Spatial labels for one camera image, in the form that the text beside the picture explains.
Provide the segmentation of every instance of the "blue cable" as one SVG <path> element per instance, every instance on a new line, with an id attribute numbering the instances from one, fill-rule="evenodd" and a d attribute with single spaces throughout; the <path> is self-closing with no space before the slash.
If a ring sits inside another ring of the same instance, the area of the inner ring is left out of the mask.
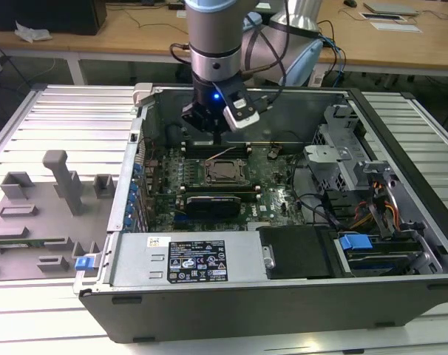
<path id="1" fill-rule="evenodd" d="M 342 62 L 341 51 L 339 50 L 339 48 L 336 46 L 336 44 L 333 42 L 332 39 L 326 37 L 325 35 L 320 35 L 320 36 L 336 51 L 337 55 L 339 56 L 340 67 L 339 67 L 339 74 L 337 75 L 336 81 L 334 81 L 333 87 L 335 87 L 339 83 L 339 79 L 342 77 L 343 62 Z"/>

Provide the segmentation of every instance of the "white wire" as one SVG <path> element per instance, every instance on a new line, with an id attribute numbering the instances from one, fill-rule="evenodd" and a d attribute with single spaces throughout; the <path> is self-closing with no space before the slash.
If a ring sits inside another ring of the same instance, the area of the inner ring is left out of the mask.
<path id="1" fill-rule="evenodd" d="M 32 78 L 28 79 L 27 82 L 30 83 L 33 79 L 38 78 L 39 76 L 41 76 L 41 75 L 43 75 L 43 74 L 47 74 L 48 72 L 51 72 L 51 71 L 53 70 L 53 68 L 55 68 L 55 65 L 56 65 L 56 58 L 53 59 L 53 65 L 52 65 L 49 69 L 47 69 L 47 70 L 45 70 L 44 72 L 41 72 L 41 73 L 39 73 L 39 74 L 37 74 L 37 75 L 34 75 Z M 18 90 L 19 90 L 21 87 L 23 87 L 25 84 L 26 84 L 25 82 L 23 82 L 22 84 L 20 84 L 20 85 L 17 87 L 16 91 L 18 91 Z"/>

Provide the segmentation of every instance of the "aluminum profile table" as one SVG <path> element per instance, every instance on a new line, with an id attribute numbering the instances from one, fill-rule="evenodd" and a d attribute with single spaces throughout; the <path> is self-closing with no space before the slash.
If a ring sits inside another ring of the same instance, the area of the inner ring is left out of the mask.
<path id="1" fill-rule="evenodd" d="M 132 90 L 49 86 L 31 92 L 0 134 L 0 181 L 9 170 L 26 171 L 34 182 L 53 181 L 41 165 L 44 151 L 52 147 L 68 151 L 68 167 L 82 180 L 98 171 L 117 178 L 136 115 Z M 448 205 L 448 134 L 415 100 L 399 94 L 365 96 Z M 375 142 L 370 145 L 383 159 Z M 121 345 L 111 342 L 84 309 L 72 282 L 0 283 L 0 355 L 343 354 L 356 349 L 378 355 L 448 355 L 448 303 L 402 328 Z"/>

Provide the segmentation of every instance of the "computer case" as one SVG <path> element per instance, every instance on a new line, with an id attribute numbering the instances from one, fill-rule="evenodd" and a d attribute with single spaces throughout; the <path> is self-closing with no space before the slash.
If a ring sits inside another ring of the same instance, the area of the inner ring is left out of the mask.
<path id="1" fill-rule="evenodd" d="M 95 35 L 106 20 L 104 0 L 3 0 L 0 1 L 0 31 L 16 28 L 16 21 L 52 33 Z"/>

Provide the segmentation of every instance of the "floor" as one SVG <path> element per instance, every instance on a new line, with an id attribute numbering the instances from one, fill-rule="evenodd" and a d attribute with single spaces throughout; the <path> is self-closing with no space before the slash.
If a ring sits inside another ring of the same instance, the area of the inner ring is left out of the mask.
<path id="1" fill-rule="evenodd" d="M 60 59 L 11 58 L 21 73 L 33 83 L 72 84 L 67 63 Z M 84 71 L 91 85 L 130 85 L 126 62 L 83 61 Z M 136 63 L 138 82 L 174 83 L 175 64 Z M 335 73 L 325 78 L 323 86 L 332 86 Z M 427 78 L 416 76 L 413 82 L 400 75 L 390 90 L 383 88 L 386 76 L 378 74 L 347 73 L 340 87 L 357 87 L 363 91 L 411 92 L 440 122 L 448 116 L 448 78 Z M 0 73 L 0 130 L 15 112 L 23 97 L 29 92 L 27 85 L 9 62 Z"/>

